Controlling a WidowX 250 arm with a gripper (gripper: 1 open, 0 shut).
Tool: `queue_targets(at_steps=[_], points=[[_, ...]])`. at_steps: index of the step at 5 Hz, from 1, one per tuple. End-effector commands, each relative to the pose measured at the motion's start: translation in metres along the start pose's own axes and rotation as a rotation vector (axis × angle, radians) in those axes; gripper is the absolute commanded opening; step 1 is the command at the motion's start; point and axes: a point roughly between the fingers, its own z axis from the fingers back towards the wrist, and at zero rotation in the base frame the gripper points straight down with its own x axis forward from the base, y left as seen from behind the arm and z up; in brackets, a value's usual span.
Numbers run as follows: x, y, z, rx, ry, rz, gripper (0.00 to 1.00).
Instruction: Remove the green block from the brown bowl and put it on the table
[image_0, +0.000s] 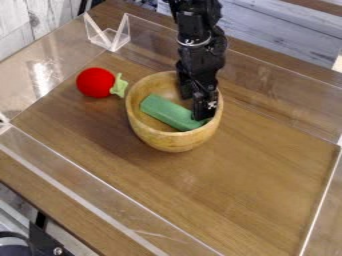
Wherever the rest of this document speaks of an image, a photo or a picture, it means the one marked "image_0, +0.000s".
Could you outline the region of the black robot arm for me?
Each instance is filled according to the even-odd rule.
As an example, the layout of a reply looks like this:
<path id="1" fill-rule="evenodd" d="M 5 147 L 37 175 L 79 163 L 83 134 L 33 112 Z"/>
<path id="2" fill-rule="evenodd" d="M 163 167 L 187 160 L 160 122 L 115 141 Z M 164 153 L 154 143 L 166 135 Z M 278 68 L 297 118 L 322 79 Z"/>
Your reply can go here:
<path id="1" fill-rule="evenodd" d="M 192 118 L 211 118 L 218 106 L 216 73 L 224 67 L 227 39 L 218 26 L 219 0 L 168 0 L 178 25 L 176 73 L 183 99 L 192 99 Z"/>

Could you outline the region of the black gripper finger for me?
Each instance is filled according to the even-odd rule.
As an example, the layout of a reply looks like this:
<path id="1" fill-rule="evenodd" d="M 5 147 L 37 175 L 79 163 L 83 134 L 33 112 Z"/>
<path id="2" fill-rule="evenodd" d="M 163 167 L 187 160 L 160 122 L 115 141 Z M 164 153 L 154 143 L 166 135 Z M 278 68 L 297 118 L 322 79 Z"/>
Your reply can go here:
<path id="1" fill-rule="evenodd" d="M 183 70 L 178 70 L 178 78 L 182 98 L 199 100 L 202 94 L 195 77 L 187 74 Z"/>
<path id="2" fill-rule="evenodd" d="M 192 93 L 192 117 L 196 121 L 212 118 L 218 107 L 218 91 L 195 90 Z"/>

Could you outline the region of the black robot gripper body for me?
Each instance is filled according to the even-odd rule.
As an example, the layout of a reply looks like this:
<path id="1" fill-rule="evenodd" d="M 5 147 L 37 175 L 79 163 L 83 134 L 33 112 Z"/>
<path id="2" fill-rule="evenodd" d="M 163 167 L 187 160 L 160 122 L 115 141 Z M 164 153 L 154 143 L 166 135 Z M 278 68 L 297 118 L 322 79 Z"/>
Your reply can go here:
<path id="1" fill-rule="evenodd" d="M 178 40 L 179 60 L 178 70 L 183 70 L 195 77 L 199 90 L 206 92 L 218 88 L 216 73 L 226 64 L 226 38 L 210 38 L 202 42 L 186 39 Z"/>

